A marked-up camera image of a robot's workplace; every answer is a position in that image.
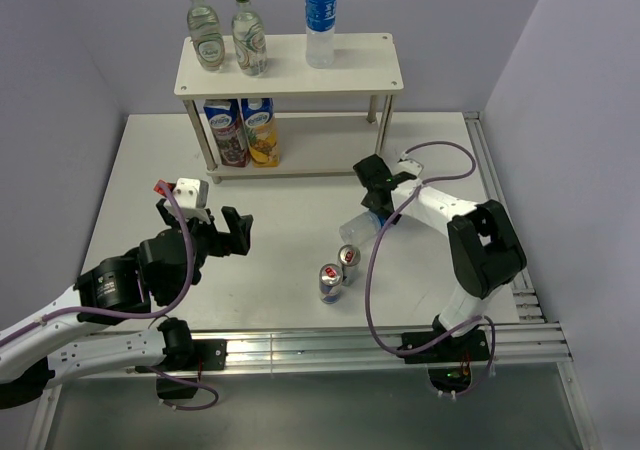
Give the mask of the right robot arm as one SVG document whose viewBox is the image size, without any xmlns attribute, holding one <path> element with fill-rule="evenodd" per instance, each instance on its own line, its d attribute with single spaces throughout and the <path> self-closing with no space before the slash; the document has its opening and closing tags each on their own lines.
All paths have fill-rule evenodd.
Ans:
<svg viewBox="0 0 640 450">
<path fill-rule="evenodd" d="M 382 157 L 368 156 L 353 166 L 365 188 L 362 205 L 383 222 L 375 237 L 365 277 L 365 318 L 376 344 L 396 356 L 410 356 L 434 348 L 452 360 L 468 344 L 467 334 L 479 323 L 493 293 L 511 283 L 527 266 L 527 258 L 504 206 L 493 199 L 476 203 L 456 198 L 433 187 L 435 182 L 459 180 L 470 174 L 421 180 L 402 170 L 394 174 Z M 374 325 L 371 287 L 382 240 L 391 226 L 409 217 L 444 235 L 449 244 L 457 285 L 434 319 L 439 329 L 431 341 L 410 350 L 387 345 Z"/>
</svg>

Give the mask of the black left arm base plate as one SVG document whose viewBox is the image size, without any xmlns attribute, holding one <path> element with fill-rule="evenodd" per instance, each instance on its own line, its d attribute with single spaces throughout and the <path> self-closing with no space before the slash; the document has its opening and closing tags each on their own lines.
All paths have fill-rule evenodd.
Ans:
<svg viewBox="0 0 640 450">
<path fill-rule="evenodd" d="M 226 340 L 194 340 L 186 345 L 170 347 L 163 360 L 153 368 L 163 372 L 221 371 L 225 367 L 226 356 Z"/>
</svg>

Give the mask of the water bottle blue label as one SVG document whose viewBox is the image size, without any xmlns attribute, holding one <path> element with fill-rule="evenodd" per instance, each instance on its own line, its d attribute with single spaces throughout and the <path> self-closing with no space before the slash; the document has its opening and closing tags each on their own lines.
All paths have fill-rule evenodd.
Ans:
<svg viewBox="0 0 640 450">
<path fill-rule="evenodd" d="M 334 61 L 337 0 L 305 0 L 307 63 L 317 69 Z"/>
<path fill-rule="evenodd" d="M 345 244 L 362 246 L 378 235 L 385 221 L 385 218 L 367 210 L 343 224 L 339 235 Z"/>
</svg>

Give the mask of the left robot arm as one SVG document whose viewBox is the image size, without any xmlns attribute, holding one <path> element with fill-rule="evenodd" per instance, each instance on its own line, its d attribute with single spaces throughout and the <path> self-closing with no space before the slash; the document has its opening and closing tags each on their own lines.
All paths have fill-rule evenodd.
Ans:
<svg viewBox="0 0 640 450">
<path fill-rule="evenodd" d="M 41 311 L 2 331 L 2 408 L 104 371 L 132 366 L 160 374 L 196 363 L 187 322 L 169 313 L 199 283 L 207 258 L 248 254 L 253 218 L 225 206 L 228 229 L 220 232 L 201 205 L 162 198 L 156 208 L 163 231 L 103 260 Z"/>
</svg>

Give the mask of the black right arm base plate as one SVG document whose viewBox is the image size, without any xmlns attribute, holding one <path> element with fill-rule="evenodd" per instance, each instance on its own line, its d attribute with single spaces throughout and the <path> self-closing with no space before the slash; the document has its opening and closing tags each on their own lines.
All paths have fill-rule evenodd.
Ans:
<svg viewBox="0 0 640 450">
<path fill-rule="evenodd" d="M 401 334 L 398 350 L 412 350 L 437 337 L 436 331 L 416 331 Z M 462 337 L 447 337 L 444 341 L 420 353 L 404 356 L 406 364 L 440 364 L 487 361 L 490 347 L 486 334 L 475 329 Z"/>
</svg>

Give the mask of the glass soda bottle green cap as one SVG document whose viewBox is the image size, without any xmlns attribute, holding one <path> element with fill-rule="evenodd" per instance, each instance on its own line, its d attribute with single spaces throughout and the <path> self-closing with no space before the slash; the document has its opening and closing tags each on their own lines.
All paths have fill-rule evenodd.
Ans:
<svg viewBox="0 0 640 450">
<path fill-rule="evenodd" d="M 225 59 L 225 45 L 218 15 L 205 0 L 190 2 L 187 24 L 196 57 L 205 70 L 218 71 Z"/>
</svg>

